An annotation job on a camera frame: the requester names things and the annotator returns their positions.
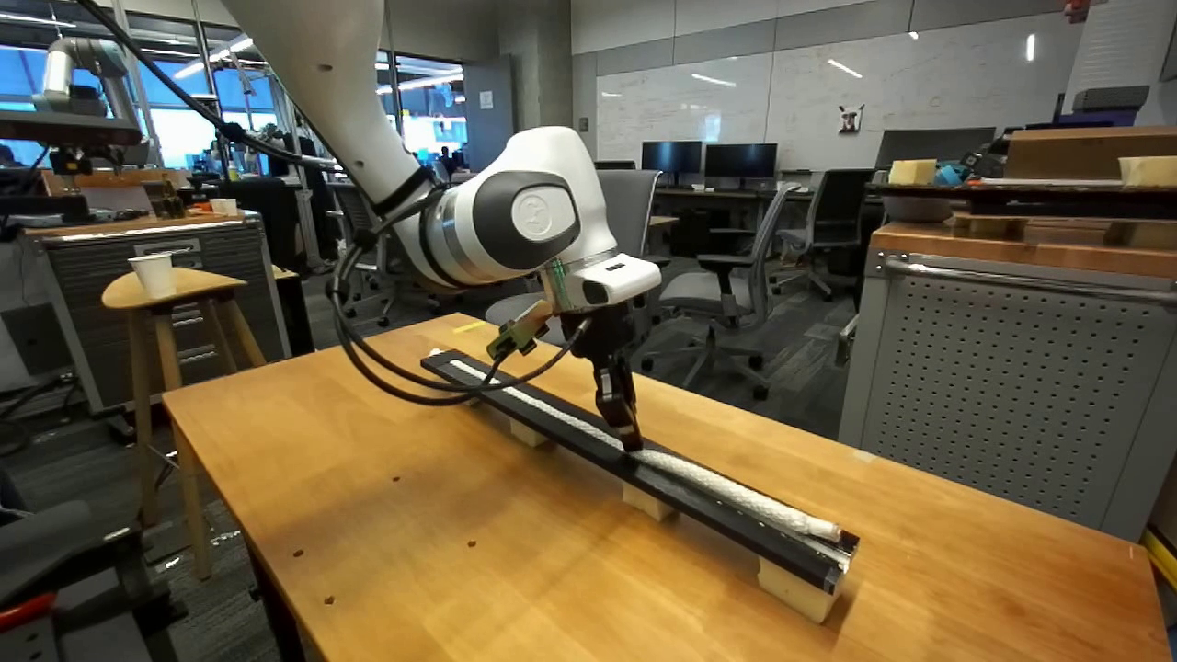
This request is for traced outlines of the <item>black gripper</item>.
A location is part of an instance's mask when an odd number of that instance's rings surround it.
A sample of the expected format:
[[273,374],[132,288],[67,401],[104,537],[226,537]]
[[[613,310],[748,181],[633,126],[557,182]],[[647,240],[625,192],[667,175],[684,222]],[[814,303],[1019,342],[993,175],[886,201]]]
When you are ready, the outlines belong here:
[[595,374],[595,409],[603,423],[625,450],[641,450],[641,423],[637,423],[637,391],[628,364],[622,360],[637,337],[633,314],[625,306],[595,310],[584,315],[568,319],[569,352],[591,360]]

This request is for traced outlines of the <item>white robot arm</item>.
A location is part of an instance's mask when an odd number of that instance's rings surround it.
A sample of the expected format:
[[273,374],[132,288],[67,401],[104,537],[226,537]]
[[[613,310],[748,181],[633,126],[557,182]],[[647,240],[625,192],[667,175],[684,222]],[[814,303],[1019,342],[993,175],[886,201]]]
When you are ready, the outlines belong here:
[[662,284],[662,269],[618,246],[581,136],[568,126],[522,130],[473,175],[436,182],[376,94],[384,0],[226,0],[226,7],[423,284],[472,290],[542,278],[542,303],[500,327],[489,358],[530,352],[542,327],[558,315],[575,352],[591,360],[603,423],[625,452],[641,450],[625,310]]

